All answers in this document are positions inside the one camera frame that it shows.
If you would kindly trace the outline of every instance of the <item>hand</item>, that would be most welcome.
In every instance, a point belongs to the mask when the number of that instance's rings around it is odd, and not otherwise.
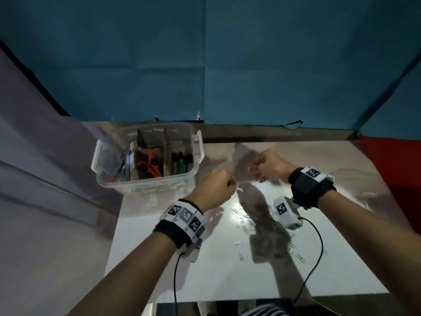
[[[267,179],[280,179],[288,183],[288,177],[296,168],[298,166],[280,158],[275,150],[267,149],[256,156],[248,170],[260,183]]]
[[[236,189],[237,184],[231,172],[214,169],[185,199],[206,212],[229,200]]]

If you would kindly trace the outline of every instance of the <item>black cable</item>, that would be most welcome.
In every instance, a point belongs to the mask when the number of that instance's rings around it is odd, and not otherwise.
[[[177,259],[176,268],[174,269],[174,304],[176,308],[176,316],[178,316],[178,308],[177,308],[177,295],[176,295],[176,272],[177,272],[177,266],[178,262],[180,261],[180,258],[184,255],[184,253],[181,253],[180,256]]]
[[[304,286],[306,286],[306,282],[308,281],[309,277],[311,276],[311,274],[313,273],[313,271],[316,269],[316,267],[319,265],[320,260],[322,259],[323,251],[324,251],[323,239],[322,239],[322,236],[320,235],[319,231],[317,230],[317,227],[316,227],[316,226],[315,226],[312,222],[310,222],[307,218],[304,218],[304,217],[299,217],[298,219],[303,219],[303,220],[305,220],[305,221],[309,222],[309,223],[310,223],[310,224],[314,227],[314,229],[316,230],[316,232],[317,232],[317,234],[318,234],[318,236],[319,236],[319,238],[320,238],[320,243],[322,244],[322,250],[321,250],[321,252],[320,252],[320,256],[319,256],[319,259],[317,260],[316,265],[314,265],[313,269],[310,271],[309,275],[307,276],[306,280],[304,281],[303,286],[301,286],[301,289],[300,289],[300,291],[298,292],[298,295],[297,295],[297,297],[294,299],[293,303],[296,303],[296,302],[298,301],[298,298],[300,298],[300,295],[301,295],[301,293],[303,292]]]

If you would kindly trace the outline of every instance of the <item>plastic storage box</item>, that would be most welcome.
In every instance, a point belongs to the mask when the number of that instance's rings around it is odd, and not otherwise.
[[[167,129],[173,152],[193,155],[193,168],[184,174],[158,177],[147,180],[112,182],[121,165],[121,155],[136,140],[140,129],[149,146],[164,145],[164,128]],[[126,196],[180,189],[192,191],[195,187],[194,176],[205,154],[201,131],[194,132],[191,124],[185,122],[153,123],[141,126],[122,127],[110,132],[104,140],[98,140],[93,154],[91,169],[96,173],[98,184],[114,188]]]

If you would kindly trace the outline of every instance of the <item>white table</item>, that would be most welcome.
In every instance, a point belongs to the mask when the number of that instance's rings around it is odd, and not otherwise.
[[[227,144],[211,145],[211,148],[221,149]],[[221,164],[220,161],[205,158],[197,179],[200,180],[216,166],[234,170],[237,181],[242,182],[239,187],[245,187],[247,195],[243,194],[242,197],[254,199],[254,196],[250,196],[250,191],[258,195],[258,189],[266,202],[273,206],[276,197],[292,196],[289,185],[249,183],[245,171],[251,158],[248,154],[250,150],[263,151],[269,147],[274,147],[280,155],[294,164],[309,165],[331,173],[339,192],[410,229],[374,165],[347,141],[239,144],[232,163]],[[161,213],[182,196],[183,194],[172,193],[151,194],[140,198],[124,197],[106,274],[152,232]],[[310,224],[304,222],[303,227],[292,238],[295,248],[292,249],[291,257],[287,255],[275,259],[270,253],[268,257],[262,257],[256,255],[255,248],[250,248],[250,239],[253,243],[255,230],[249,234],[244,231],[243,225],[248,229],[252,228],[246,219],[242,223],[243,211],[236,193],[221,208],[206,213],[209,225],[197,262],[191,264],[180,260],[177,269],[177,301],[243,300],[294,297],[297,294],[303,279],[320,254],[317,233]],[[299,212],[316,225],[325,245],[322,260],[308,280],[308,291],[303,295],[316,297],[387,292],[319,210],[312,208],[305,211],[301,208]],[[175,262],[174,255],[158,282],[150,303],[174,302]]]

